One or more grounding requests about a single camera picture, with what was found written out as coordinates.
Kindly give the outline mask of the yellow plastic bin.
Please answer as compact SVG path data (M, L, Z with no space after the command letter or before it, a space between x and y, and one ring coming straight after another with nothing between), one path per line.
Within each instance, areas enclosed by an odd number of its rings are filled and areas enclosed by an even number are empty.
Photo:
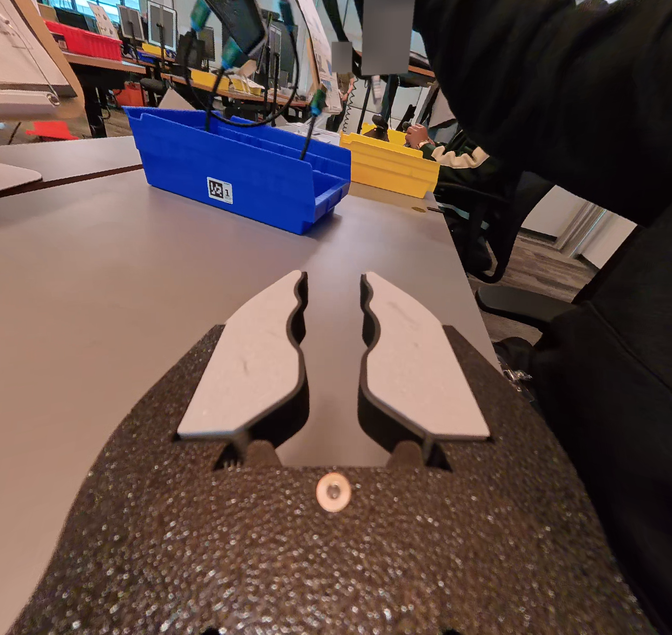
M351 153L351 181L423 199L433 192L439 164L406 147L405 134L388 130L388 140L356 133L340 134L340 147Z

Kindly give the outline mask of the person's torso black sweatshirt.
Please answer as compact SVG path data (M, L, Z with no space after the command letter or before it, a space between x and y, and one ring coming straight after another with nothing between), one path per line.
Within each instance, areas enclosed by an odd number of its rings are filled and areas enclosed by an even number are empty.
M535 345L495 344L583 481L644 613L671 633L671 209L633 232Z

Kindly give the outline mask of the black office chair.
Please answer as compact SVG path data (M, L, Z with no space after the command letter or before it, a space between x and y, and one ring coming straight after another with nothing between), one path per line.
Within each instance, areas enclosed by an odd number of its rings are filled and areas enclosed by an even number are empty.
M540 332L574 305L547 295L508 286L480 286L475 292L478 307L491 315L527 325Z

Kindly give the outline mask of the wooden document stand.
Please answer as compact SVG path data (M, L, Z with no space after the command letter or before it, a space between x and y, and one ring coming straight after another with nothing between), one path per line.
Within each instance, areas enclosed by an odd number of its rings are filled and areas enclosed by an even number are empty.
M32 0L1 0L1 121L66 121L83 90Z

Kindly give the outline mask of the blue plastic bin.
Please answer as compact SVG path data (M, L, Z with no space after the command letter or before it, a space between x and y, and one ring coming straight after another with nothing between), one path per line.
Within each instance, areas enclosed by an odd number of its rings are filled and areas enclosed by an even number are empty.
M232 127L206 112L125 107L147 183L303 235L349 193L351 152L280 127Z

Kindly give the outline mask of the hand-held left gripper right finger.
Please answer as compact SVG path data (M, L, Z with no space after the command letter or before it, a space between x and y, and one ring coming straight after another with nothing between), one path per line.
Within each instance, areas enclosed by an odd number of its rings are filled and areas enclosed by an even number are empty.
M392 454L415 446L441 461L444 442L485 442L491 429L466 379L447 329L422 303L368 271L359 284L365 352L357 419Z

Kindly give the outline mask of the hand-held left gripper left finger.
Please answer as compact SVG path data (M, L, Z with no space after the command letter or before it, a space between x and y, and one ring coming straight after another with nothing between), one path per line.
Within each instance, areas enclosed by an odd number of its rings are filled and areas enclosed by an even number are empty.
M293 270L224 325L177 428L181 440L252 441L278 448L304 427L309 388L301 342L308 276Z

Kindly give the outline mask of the red plastic bin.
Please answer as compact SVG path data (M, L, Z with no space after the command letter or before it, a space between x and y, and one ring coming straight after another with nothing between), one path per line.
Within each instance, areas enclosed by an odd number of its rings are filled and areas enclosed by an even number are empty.
M118 38L99 35L47 19L43 21L62 50L83 56L122 61L122 42Z

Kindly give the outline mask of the person's right forearm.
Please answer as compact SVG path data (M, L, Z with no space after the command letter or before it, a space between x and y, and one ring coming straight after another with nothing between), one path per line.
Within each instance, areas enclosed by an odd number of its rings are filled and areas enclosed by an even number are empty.
M416 0L414 27L486 152L671 227L671 0Z

